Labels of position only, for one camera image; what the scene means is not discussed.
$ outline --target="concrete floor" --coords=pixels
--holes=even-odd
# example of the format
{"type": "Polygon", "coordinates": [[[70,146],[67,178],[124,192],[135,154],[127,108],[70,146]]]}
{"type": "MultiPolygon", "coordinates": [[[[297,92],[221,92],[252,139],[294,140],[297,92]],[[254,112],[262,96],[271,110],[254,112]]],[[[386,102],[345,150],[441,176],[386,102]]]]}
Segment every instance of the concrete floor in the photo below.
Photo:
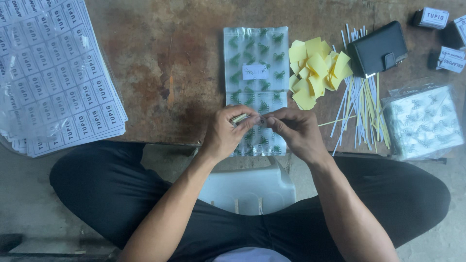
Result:
{"type": "MultiPolygon", "coordinates": [[[[166,180],[174,181],[191,160],[191,148],[148,145],[143,165],[166,180]]],[[[0,234],[22,233],[26,239],[12,252],[108,254],[113,246],[88,227],[58,200],[48,173],[67,151],[39,159],[27,159],[0,146],[0,234]]],[[[452,201],[439,225],[398,248],[402,261],[460,262],[466,257],[466,167],[464,148],[447,165],[415,163],[446,183],[452,201]]],[[[278,157],[296,185],[297,199],[316,195],[307,166],[295,155],[278,157]]],[[[268,165],[265,157],[229,158],[216,170],[268,165]]]]}

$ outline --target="wooden table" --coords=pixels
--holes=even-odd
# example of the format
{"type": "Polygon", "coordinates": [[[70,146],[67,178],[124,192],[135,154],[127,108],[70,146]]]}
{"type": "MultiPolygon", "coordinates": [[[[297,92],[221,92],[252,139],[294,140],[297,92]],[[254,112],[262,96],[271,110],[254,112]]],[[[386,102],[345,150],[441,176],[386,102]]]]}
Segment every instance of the wooden table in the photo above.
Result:
{"type": "MultiPolygon", "coordinates": [[[[290,43],[321,36],[343,49],[340,30],[366,26],[369,32],[390,21],[403,26],[408,59],[381,73],[381,98],[410,80],[435,76],[455,84],[461,114],[466,72],[428,69],[440,51],[438,31],[409,25],[416,10],[429,6],[448,10],[450,19],[466,14],[463,0],[87,0],[97,40],[108,56],[123,95],[129,121],[114,140],[200,144],[209,116],[225,105],[224,27],[289,27],[290,43]]],[[[313,109],[320,123],[335,120],[344,88],[326,92],[313,109]]],[[[355,119],[343,134],[340,152],[354,149],[355,119]]],[[[332,125],[321,132],[329,151],[339,133],[332,125]]],[[[390,153],[379,145],[379,152],[390,153]]]]}

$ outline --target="plastic chair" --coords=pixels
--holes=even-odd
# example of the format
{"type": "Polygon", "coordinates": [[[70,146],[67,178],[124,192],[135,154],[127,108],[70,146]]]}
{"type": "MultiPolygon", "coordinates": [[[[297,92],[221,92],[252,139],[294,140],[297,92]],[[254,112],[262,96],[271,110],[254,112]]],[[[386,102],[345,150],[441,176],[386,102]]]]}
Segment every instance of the plastic chair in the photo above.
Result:
{"type": "Polygon", "coordinates": [[[282,210],[296,202],[296,188],[275,157],[270,166],[212,172],[198,199],[223,210],[260,215],[282,210]]]}

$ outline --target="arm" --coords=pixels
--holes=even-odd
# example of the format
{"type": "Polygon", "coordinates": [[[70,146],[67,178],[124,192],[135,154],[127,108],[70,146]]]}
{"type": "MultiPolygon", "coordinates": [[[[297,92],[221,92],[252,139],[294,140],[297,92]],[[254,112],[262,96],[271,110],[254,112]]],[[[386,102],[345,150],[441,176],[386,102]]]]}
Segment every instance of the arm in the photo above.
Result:
{"type": "Polygon", "coordinates": [[[287,108],[264,117],[312,173],[330,234],[346,261],[398,262],[393,243],[327,152],[311,111],[287,108]]]}
{"type": "Polygon", "coordinates": [[[246,106],[227,106],[215,114],[199,153],[139,224],[126,243],[120,262],[158,262],[171,257],[211,170],[233,152],[259,120],[257,115],[246,106]],[[243,113],[252,117],[234,128],[230,119],[243,113]]]}

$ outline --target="person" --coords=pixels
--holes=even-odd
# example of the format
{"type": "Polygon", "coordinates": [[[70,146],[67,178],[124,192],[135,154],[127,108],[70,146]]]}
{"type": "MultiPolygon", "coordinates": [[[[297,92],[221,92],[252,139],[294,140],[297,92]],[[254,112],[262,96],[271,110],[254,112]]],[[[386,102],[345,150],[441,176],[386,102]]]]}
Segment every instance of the person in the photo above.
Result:
{"type": "Polygon", "coordinates": [[[197,199],[210,171],[259,114],[244,105],[215,113],[198,154],[170,184],[140,164],[144,144],[77,147],[50,173],[74,214],[117,247],[119,261],[398,261],[395,248],[446,216],[450,193],[407,163],[331,157],[312,111],[264,115],[308,165],[318,196],[266,215],[234,214],[197,199]],[[247,113],[234,127],[230,119],[247,113]]]}

